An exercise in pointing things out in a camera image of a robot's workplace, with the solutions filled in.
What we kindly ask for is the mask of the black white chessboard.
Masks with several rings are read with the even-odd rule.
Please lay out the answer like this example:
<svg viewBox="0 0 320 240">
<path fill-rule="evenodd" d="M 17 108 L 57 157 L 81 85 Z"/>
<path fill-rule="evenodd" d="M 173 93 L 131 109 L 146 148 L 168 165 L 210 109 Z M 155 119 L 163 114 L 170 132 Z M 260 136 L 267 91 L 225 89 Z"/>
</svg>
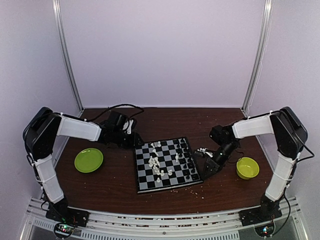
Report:
<svg viewBox="0 0 320 240">
<path fill-rule="evenodd" d="M 137 193 L 203 183 L 186 137 L 147 142 L 134 149 Z"/>
</svg>

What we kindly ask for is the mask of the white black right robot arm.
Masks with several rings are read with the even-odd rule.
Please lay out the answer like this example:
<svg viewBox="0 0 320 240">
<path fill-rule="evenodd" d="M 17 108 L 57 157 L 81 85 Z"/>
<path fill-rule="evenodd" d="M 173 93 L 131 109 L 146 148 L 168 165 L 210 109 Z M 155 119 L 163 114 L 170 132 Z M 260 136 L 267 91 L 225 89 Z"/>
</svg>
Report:
<svg viewBox="0 0 320 240">
<path fill-rule="evenodd" d="M 285 197 L 286 189 L 293 180 L 298 163 L 315 156 L 306 146 L 308 136 L 307 129 L 289 106 L 245 117 L 229 125 L 216 125 L 212 127 L 209 137 L 219 147 L 213 152 L 201 151 L 206 156 L 201 176 L 208 179 L 219 173 L 232 153 L 239 148 L 242 139 L 273 138 L 276 148 L 273 151 L 276 157 L 272 164 L 273 174 L 256 210 L 258 219 L 266 221 L 278 210 L 280 201 Z"/>
</svg>

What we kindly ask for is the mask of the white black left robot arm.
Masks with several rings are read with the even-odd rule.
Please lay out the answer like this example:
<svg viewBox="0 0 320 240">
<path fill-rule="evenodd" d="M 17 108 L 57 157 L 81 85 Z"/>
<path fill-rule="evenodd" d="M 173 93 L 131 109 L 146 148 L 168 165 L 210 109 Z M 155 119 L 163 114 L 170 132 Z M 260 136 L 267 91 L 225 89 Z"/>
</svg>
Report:
<svg viewBox="0 0 320 240">
<path fill-rule="evenodd" d="M 26 157 L 49 203 L 49 211 L 61 222 L 72 218 L 67 197 L 59 183 L 53 163 L 57 139 L 74 138 L 121 149 L 134 149 L 144 144 L 135 128 L 136 115 L 119 112 L 120 105 L 106 108 L 90 119 L 55 112 L 43 106 L 22 133 Z"/>
</svg>

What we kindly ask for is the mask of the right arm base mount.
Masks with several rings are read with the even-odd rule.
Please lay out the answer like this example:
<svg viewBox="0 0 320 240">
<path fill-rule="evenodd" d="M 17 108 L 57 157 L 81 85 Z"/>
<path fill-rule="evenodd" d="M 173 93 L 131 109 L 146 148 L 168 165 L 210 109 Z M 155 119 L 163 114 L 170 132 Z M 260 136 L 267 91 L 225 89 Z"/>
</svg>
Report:
<svg viewBox="0 0 320 240">
<path fill-rule="evenodd" d="M 241 210 L 238 213 L 241 224 L 243 227 L 254 226 L 254 231 L 259 237 L 271 237 L 276 232 L 274 220 L 282 217 L 282 212 L 276 210 L 271 216 L 263 216 L 260 210 L 260 207 Z"/>
</svg>

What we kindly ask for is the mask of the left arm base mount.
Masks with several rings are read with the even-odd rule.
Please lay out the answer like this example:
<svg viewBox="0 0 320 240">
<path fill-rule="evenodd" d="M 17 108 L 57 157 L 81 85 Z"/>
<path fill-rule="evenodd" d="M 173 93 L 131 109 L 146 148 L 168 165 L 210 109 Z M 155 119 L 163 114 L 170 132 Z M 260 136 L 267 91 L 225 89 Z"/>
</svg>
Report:
<svg viewBox="0 0 320 240">
<path fill-rule="evenodd" d="M 66 216 L 62 216 L 53 208 L 49 209 L 45 214 L 47 219 L 56 221 L 53 227 L 53 233 L 59 239 L 69 238 L 78 227 L 86 227 L 89 216 L 90 213 L 88 211 L 73 208 L 67 209 Z"/>
</svg>

